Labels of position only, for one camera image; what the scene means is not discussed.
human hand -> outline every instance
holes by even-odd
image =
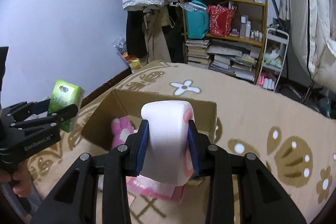
[[[26,160],[19,163],[18,170],[16,170],[12,176],[6,171],[0,170],[1,183],[10,182],[12,179],[19,181],[19,183],[13,187],[14,194],[21,198],[27,198],[31,192],[32,181]]]

teal bag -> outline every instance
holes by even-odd
[[[199,1],[192,0],[192,3],[198,4],[200,6],[207,6]],[[203,39],[204,36],[209,32],[209,15],[208,9],[205,11],[185,11],[185,20],[188,32],[188,38],[190,39]]]

red gift bag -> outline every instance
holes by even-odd
[[[209,5],[210,34],[226,37],[231,32],[231,23],[236,13],[236,7],[229,9],[219,5]]]

white rolling cart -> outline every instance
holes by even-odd
[[[265,53],[267,50],[267,47],[269,45],[269,43],[273,43],[273,44],[278,44],[279,48],[280,48],[280,58],[282,60],[282,66],[281,68],[276,67],[274,65],[271,64],[267,64],[265,62]],[[287,55],[287,50],[288,50],[288,44],[289,44],[289,34],[281,31],[281,30],[276,30],[274,28],[268,28],[267,32],[266,32],[266,41],[265,41],[265,48],[264,48],[264,54],[263,54],[263,58],[262,58],[262,62],[261,62],[261,68],[260,68],[260,72],[259,72],[259,76],[258,76],[258,83],[259,83],[259,79],[260,76],[263,72],[274,72],[274,76],[277,78],[275,81],[275,85],[274,88],[267,88],[268,90],[272,90],[275,91],[281,76],[281,73],[284,69],[284,64],[285,64],[285,59],[286,59],[286,55]]]

green tissue box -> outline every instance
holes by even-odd
[[[80,86],[70,84],[61,79],[57,79],[50,98],[48,114],[56,112],[71,104],[75,104],[79,110],[83,101],[83,96],[84,90]],[[74,132],[77,118],[78,115],[63,122],[60,126],[60,129],[68,133]]]

